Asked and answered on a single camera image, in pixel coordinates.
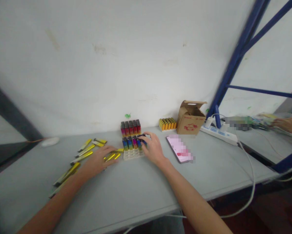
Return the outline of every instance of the box handle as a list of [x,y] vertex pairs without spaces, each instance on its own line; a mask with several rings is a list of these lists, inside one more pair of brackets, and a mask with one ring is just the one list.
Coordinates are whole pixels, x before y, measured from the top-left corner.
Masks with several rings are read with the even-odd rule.
[[187,100],[184,100],[181,104],[181,107],[183,106],[196,106],[198,109],[200,109],[200,107],[203,105],[203,104],[207,104],[207,102],[198,102],[198,101],[187,101]]

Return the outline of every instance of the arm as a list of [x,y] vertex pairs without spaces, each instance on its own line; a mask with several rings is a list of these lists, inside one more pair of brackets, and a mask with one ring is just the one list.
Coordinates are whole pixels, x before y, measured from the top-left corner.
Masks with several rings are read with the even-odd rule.
[[94,152],[81,169],[70,178],[62,189],[18,232],[27,233],[52,233],[61,215],[68,208],[79,189],[92,177],[100,173],[104,168],[118,162],[104,161],[104,156],[116,150],[112,146],[104,146]]
[[275,119],[271,126],[280,127],[292,133],[292,119]]
[[166,176],[182,210],[194,229],[200,234],[232,233],[220,216],[163,155],[158,137],[151,132],[145,132],[145,134],[151,137],[151,139],[140,137],[148,144],[148,148],[142,144],[145,155]]

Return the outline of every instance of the red print on box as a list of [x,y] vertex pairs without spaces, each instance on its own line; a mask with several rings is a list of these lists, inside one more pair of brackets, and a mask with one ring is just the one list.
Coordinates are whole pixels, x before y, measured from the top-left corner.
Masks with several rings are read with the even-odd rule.
[[186,129],[187,131],[193,131],[197,128],[198,126],[197,125],[194,125],[194,124],[188,124],[186,126],[184,126],[184,129]]

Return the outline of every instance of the forearm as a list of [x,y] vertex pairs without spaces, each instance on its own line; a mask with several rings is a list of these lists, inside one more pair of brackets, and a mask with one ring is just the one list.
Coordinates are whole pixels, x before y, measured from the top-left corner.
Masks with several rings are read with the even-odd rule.
[[85,182],[86,178],[82,174],[71,176],[62,189],[18,233],[52,233],[61,215]]
[[219,215],[168,159],[157,166],[166,176],[187,219],[198,233],[232,233]]

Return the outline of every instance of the white mouse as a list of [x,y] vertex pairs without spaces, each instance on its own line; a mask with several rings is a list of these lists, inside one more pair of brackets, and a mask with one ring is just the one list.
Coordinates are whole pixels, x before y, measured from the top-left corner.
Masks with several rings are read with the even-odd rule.
[[59,142],[59,137],[52,137],[52,138],[42,141],[42,146],[47,147],[47,146],[55,145],[58,142]]

